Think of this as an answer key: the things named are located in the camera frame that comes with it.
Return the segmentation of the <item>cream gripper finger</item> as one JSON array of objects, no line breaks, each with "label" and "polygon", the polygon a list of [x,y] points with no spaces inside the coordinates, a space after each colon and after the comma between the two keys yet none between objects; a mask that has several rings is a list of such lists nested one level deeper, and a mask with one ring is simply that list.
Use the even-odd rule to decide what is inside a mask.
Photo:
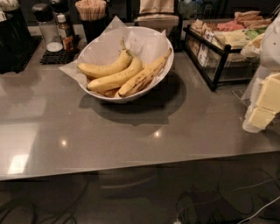
[{"label": "cream gripper finger", "polygon": [[250,133],[258,133],[266,129],[275,118],[276,114],[276,112],[265,108],[258,108],[250,105],[245,114],[242,128]]},{"label": "cream gripper finger", "polygon": [[254,107],[280,112],[280,73],[271,73],[265,79],[257,78],[253,84],[251,104]]}]

